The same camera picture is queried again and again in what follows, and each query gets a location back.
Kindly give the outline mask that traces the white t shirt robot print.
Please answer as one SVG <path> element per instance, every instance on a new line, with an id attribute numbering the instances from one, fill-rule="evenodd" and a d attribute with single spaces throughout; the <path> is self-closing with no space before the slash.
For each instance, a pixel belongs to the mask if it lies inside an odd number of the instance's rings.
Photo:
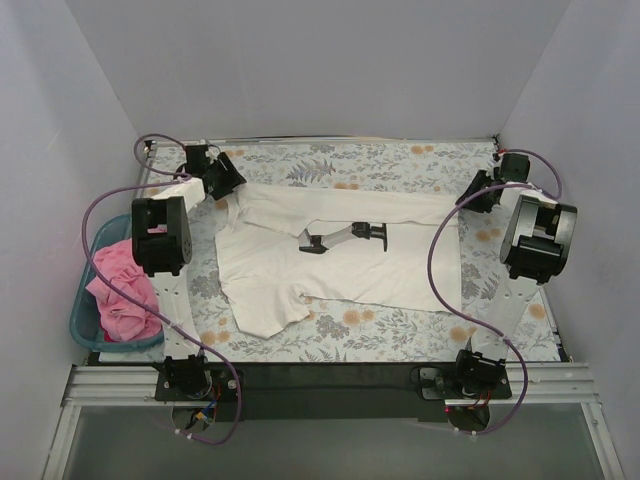
<path id="1" fill-rule="evenodd" d="M 219 280 L 240 331 L 267 339 L 309 314 L 306 298 L 437 312 L 462 305 L 455 198 L 446 194 L 247 183 L 226 199 L 215 236 Z M 368 222 L 386 240 L 353 239 L 303 253 L 303 233 Z"/>

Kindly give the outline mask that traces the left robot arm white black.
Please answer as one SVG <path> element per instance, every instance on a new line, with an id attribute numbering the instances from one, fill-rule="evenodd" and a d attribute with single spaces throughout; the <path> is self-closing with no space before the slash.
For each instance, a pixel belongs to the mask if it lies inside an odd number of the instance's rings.
<path id="1" fill-rule="evenodd" d="M 193 254 L 188 213 L 208 195 L 219 200 L 244 184 L 228 155 L 207 141 L 185 147 L 186 161 L 175 172 L 188 174 L 153 197 L 132 202 L 133 259 L 149 278 L 162 323 L 166 384 L 200 400 L 213 386 L 204 348 L 198 344 L 188 297 L 187 270 Z"/>

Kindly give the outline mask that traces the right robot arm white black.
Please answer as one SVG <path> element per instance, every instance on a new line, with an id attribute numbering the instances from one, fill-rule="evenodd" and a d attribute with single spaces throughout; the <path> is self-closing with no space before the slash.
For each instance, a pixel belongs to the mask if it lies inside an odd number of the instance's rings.
<path id="1" fill-rule="evenodd" d="M 485 317 L 459 351 L 452 373 L 462 396 L 487 398 L 507 382 L 507 338 L 514 335 L 541 288 L 564 269 L 577 220 L 577 208 L 559 201 L 528 181 L 533 152 L 506 149 L 496 165 L 480 170 L 456 204 L 476 213 L 501 207 L 511 214 L 501 244 L 504 266 Z"/>

